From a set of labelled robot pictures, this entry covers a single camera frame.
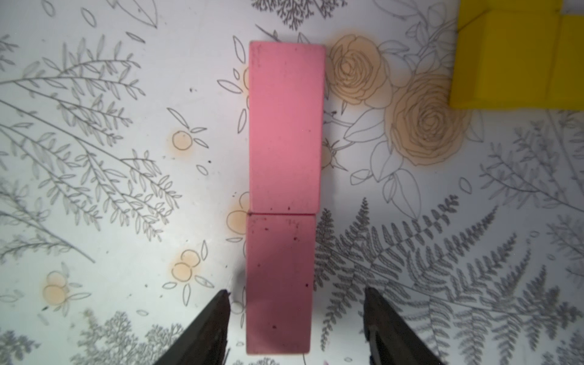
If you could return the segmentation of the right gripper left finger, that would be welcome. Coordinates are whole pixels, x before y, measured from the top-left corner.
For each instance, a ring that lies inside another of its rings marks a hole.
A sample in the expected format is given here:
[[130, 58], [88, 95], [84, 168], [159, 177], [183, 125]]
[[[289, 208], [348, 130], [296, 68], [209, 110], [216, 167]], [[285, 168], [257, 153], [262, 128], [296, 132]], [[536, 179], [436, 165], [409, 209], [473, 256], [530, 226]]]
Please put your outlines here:
[[156, 365], [222, 365], [228, 346], [230, 293], [219, 290]]

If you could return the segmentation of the small yellow cube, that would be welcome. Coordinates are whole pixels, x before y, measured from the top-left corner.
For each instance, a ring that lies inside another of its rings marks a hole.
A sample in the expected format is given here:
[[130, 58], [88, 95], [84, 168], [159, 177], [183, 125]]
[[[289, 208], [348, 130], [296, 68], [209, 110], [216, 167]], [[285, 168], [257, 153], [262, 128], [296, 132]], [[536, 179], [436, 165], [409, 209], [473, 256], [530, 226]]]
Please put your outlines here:
[[557, 15], [490, 11], [460, 30], [450, 105], [544, 106], [560, 26]]

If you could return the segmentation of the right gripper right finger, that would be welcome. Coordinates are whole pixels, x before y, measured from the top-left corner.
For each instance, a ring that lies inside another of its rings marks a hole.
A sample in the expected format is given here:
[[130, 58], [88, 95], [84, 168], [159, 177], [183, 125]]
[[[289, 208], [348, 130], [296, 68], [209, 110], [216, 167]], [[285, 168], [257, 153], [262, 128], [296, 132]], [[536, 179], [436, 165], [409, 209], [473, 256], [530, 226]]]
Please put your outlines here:
[[441, 365], [390, 303], [373, 287], [366, 287], [363, 333], [375, 365]]

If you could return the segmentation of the yellow block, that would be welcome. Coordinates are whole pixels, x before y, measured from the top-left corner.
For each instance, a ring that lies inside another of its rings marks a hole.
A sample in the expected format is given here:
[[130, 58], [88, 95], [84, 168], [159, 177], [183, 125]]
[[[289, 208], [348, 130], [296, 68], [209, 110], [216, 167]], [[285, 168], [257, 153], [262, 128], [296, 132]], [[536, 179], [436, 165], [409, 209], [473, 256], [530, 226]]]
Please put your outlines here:
[[485, 12], [557, 14], [562, 6], [562, 0], [460, 0], [457, 28], [462, 29]]
[[561, 17], [548, 102], [552, 109], [583, 110], [582, 15]]

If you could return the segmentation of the pink block three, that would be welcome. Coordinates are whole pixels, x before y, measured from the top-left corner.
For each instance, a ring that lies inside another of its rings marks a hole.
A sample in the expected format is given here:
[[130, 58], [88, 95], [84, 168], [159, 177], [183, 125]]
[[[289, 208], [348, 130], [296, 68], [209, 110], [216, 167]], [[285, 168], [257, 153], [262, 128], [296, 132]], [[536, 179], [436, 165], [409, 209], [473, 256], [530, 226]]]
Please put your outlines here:
[[246, 352], [310, 351], [316, 218], [251, 214], [246, 222]]

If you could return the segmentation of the pink block five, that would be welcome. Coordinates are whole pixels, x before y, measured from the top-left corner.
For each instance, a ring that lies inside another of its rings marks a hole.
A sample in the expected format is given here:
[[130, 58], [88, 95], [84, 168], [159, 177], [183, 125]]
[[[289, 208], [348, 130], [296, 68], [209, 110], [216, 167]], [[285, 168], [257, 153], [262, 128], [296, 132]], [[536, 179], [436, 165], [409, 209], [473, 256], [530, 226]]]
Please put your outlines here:
[[249, 192], [256, 214], [316, 214], [325, 47], [249, 45]]

